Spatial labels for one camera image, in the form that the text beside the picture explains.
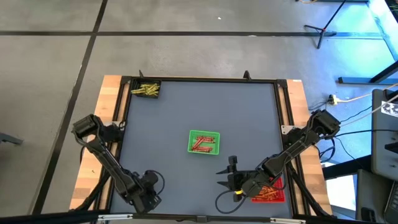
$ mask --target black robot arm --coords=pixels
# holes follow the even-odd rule
[[[109,142],[119,142],[123,138],[123,131],[115,124],[104,126],[101,119],[95,115],[89,116],[73,124],[72,133],[76,141],[86,147],[103,167],[108,171],[106,176],[114,179],[114,186],[118,194],[134,206],[137,213],[149,212],[161,202],[154,190],[154,184],[158,181],[156,171],[147,170],[142,177],[137,172],[130,172],[121,167],[107,147]],[[90,142],[83,138],[95,135]]]
[[[308,189],[298,178],[290,161],[297,157],[308,147],[315,145],[321,139],[331,139],[340,130],[340,122],[326,110],[317,110],[312,113],[306,127],[295,128],[287,133],[287,149],[279,154],[265,158],[254,170],[239,171],[236,168],[238,158],[231,156],[227,169],[217,174],[229,174],[228,181],[218,182],[235,191],[234,201],[238,202],[243,197],[257,196],[263,186],[273,187],[277,179],[282,175],[284,168],[287,168],[294,181],[300,187],[302,193],[317,215],[327,215],[319,204],[315,202]]]

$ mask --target concrete floor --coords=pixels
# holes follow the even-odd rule
[[[0,30],[93,29],[100,0],[0,2]],[[304,32],[304,24],[324,26],[338,3],[293,0],[113,0],[100,30],[195,30]],[[365,4],[343,7],[330,29],[379,32]],[[23,215],[37,191],[53,140],[89,37],[0,37],[0,131],[25,139],[22,146],[0,144],[0,216]],[[377,86],[339,85],[340,76],[372,77],[394,62],[382,39],[325,39],[321,49],[308,37],[97,37],[71,124],[92,113],[103,75],[242,77],[303,80],[308,105],[329,94],[351,98]],[[371,98],[330,106],[345,119]],[[370,129],[371,118],[342,132]],[[370,153],[370,134],[344,138],[354,157]],[[328,147],[321,142],[319,147]],[[79,149],[67,134],[44,212],[68,210],[79,168]],[[348,161],[340,145],[333,158]]]

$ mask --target wooden table frame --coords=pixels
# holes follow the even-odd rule
[[[130,80],[131,77],[122,77],[119,75],[104,76],[95,109],[95,115],[99,116],[104,123],[110,121],[122,121],[123,118],[127,116],[128,108],[125,108],[125,106],[130,97]],[[307,101],[305,99],[302,82],[300,80],[277,80],[275,85],[278,89],[278,91],[275,91],[275,95],[277,98],[279,98],[277,103],[280,105],[283,117],[280,118],[280,123],[286,125],[294,124],[297,126],[305,126],[310,114],[308,112]],[[117,148],[117,144],[113,144],[111,146],[112,153],[115,154]],[[297,169],[297,172],[303,175],[306,186],[315,200],[326,212],[331,214],[331,207],[327,196],[326,183],[323,178],[318,151],[315,149],[315,147],[310,147],[301,153],[300,159],[296,160],[295,162],[301,163],[301,166],[299,167],[302,167],[302,170]],[[95,185],[98,183],[101,173],[101,164],[94,155],[89,152],[86,153],[85,149],[70,208],[76,208],[84,201],[84,199],[90,194]],[[293,188],[293,192],[295,197],[290,196],[290,198],[292,203],[297,202],[297,208],[292,208],[293,212],[298,214],[308,214],[311,212],[311,214],[313,214],[313,211],[310,211],[308,208],[308,204],[303,203],[303,198],[299,188],[296,186],[296,184],[294,185],[295,187]],[[107,208],[107,205],[110,203],[109,186],[110,183],[108,181],[101,193],[100,200],[97,200],[95,204],[91,206],[92,208],[93,206],[100,209]]]

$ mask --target white cable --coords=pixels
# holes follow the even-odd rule
[[[388,90],[388,89],[390,89],[390,88],[392,88],[392,87],[394,87],[394,86],[397,86],[397,85],[398,85],[398,83],[393,84],[393,85],[391,85],[391,86],[389,86],[389,87],[387,87],[387,88],[384,88],[384,89],[382,89],[382,90]],[[369,95],[371,95],[371,94],[372,94],[372,93],[368,93],[368,94],[365,94],[365,95],[363,95],[363,96],[359,96],[359,97],[352,98],[352,99],[349,99],[349,100],[341,100],[341,99],[339,99],[339,98],[336,98],[336,102],[337,102],[337,103],[348,103],[348,102],[351,102],[351,101],[354,101],[354,100],[358,100],[358,99],[364,98],[365,96],[369,96]]]
[[[362,118],[364,118],[364,117],[366,117],[366,116],[368,116],[368,115],[370,115],[370,114],[373,114],[374,112],[378,111],[382,106],[384,106],[384,105],[387,104],[387,103],[392,102],[392,101],[393,101],[394,99],[396,99],[396,98],[398,98],[398,95],[396,95],[396,96],[394,96],[393,98],[391,98],[391,100],[389,100],[389,101],[383,103],[383,104],[380,105],[378,108],[372,110],[372,112],[370,112],[370,113],[368,113],[368,114],[366,114],[366,115],[364,115],[364,116],[362,116],[362,117],[360,117],[360,118],[358,118],[358,119],[356,119],[356,120],[353,120],[352,122],[343,124],[343,125],[341,125],[340,127],[347,126],[347,125],[349,125],[349,124],[352,124],[352,123],[354,123],[354,122],[357,122],[357,121],[361,120]]]

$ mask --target wooden edge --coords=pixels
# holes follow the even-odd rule
[[[99,93],[95,115],[99,116],[104,122],[112,121],[115,102],[118,96],[118,91],[121,81],[120,75],[105,75],[101,90]],[[301,80],[287,80],[290,104],[292,107],[292,113],[295,121],[295,125],[305,126],[307,120],[310,117],[307,107],[307,101],[305,99],[304,89]],[[119,116],[117,121],[120,121],[121,114],[124,112],[124,105],[126,102],[128,92],[127,88],[124,88],[121,108],[119,110]],[[279,88],[280,101],[282,106],[282,114],[285,123],[287,120],[287,110],[285,105],[285,96],[281,88]],[[111,151],[114,153],[116,145],[113,144]],[[322,208],[331,213],[331,207],[326,191],[326,182],[323,178],[322,167],[318,158],[318,152],[314,147],[308,148],[301,154],[303,172],[305,183],[309,191],[314,196],[315,200],[322,206]],[[91,153],[84,153],[83,160],[80,165],[80,170],[76,180],[75,189],[70,203],[70,209],[79,206],[84,199],[94,189],[98,183],[101,173],[101,164],[97,161],[94,155]],[[105,185],[103,193],[101,195],[100,208],[106,207],[106,199],[108,197],[109,181]],[[295,193],[298,203],[298,212],[303,214],[302,197],[299,188],[295,184]]]
[[[287,80],[287,88],[289,91],[290,105],[294,125],[305,126],[310,118],[307,100],[305,98],[304,87],[301,80]],[[314,199],[329,214],[332,214],[331,206],[326,190],[326,181],[323,178],[323,171],[318,156],[318,151],[311,146],[300,155],[304,173],[305,185],[311,192]],[[302,205],[302,198],[297,194],[300,189],[295,185],[297,202]]]
[[[94,113],[103,122],[112,121],[121,77],[120,75],[104,76]],[[102,165],[97,158],[85,149],[69,209],[77,208],[81,205],[95,188],[100,179],[101,168]]]

